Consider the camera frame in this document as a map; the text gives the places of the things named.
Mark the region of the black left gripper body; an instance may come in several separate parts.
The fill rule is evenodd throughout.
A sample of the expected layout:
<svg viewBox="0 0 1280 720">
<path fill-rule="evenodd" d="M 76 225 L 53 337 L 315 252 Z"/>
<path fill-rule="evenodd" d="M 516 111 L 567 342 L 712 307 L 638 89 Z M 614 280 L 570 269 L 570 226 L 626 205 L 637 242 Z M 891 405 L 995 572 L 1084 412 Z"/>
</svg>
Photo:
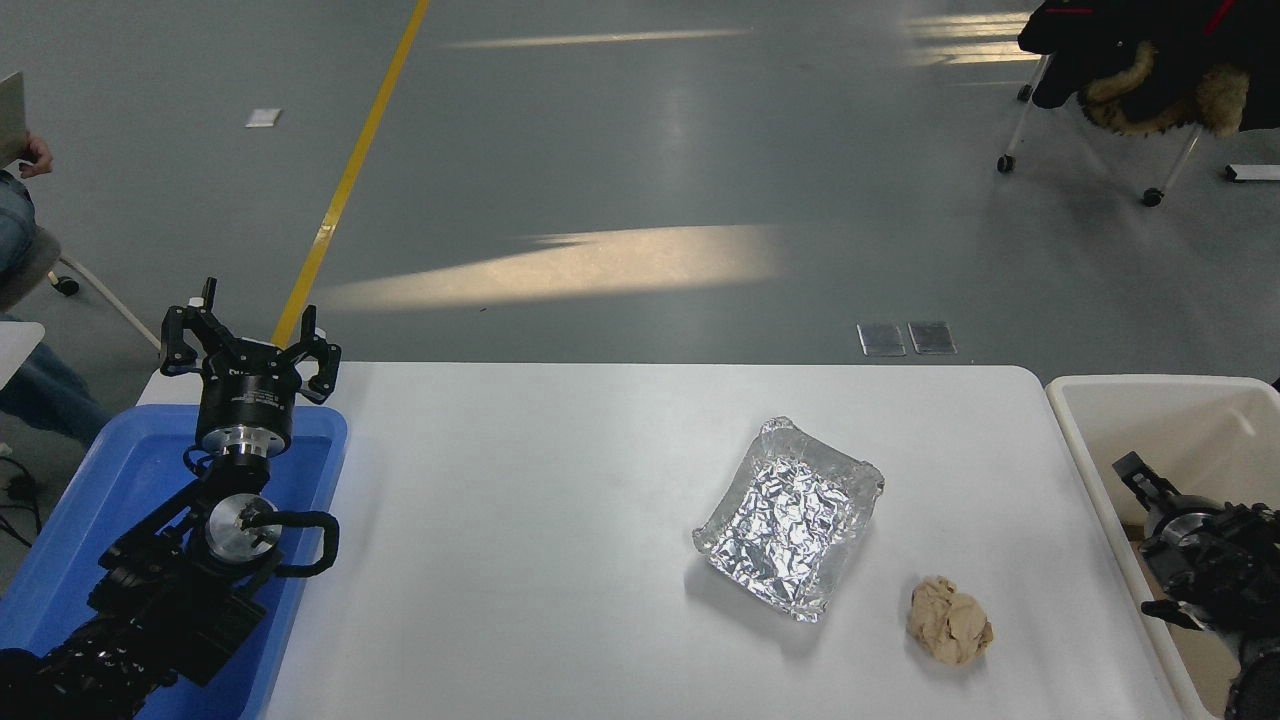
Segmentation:
<svg viewBox="0 0 1280 720">
<path fill-rule="evenodd" d="M 300 373 L 282 360 L 248 357 L 247 368 L 237 366 L 238 360 L 230 354 L 202 360 L 196 436 L 252 427 L 291 437 L 296 395 L 302 384 Z"/>
</svg>

